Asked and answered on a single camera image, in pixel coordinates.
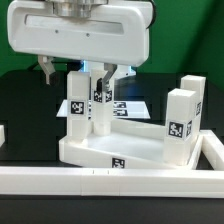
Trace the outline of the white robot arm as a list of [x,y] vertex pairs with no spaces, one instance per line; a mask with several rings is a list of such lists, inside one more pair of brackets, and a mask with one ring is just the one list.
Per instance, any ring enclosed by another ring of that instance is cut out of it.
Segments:
[[38,56],[47,83],[55,58],[101,64],[107,82],[148,59],[155,19],[153,0],[13,0],[7,35],[14,51]]

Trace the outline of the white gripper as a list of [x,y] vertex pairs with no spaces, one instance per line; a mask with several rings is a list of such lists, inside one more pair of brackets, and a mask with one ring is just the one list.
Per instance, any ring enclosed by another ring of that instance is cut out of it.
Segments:
[[95,61],[105,63],[106,75],[96,85],[100,92],[109,90],[116,64],[147,60],[149,26],[150,4],[140,1],[109,0],[86,19],[59,16],[50,1],[14,0],[7,11],[9,44],[16,52],[39,55],[48,85],[58,83],[52,57]]

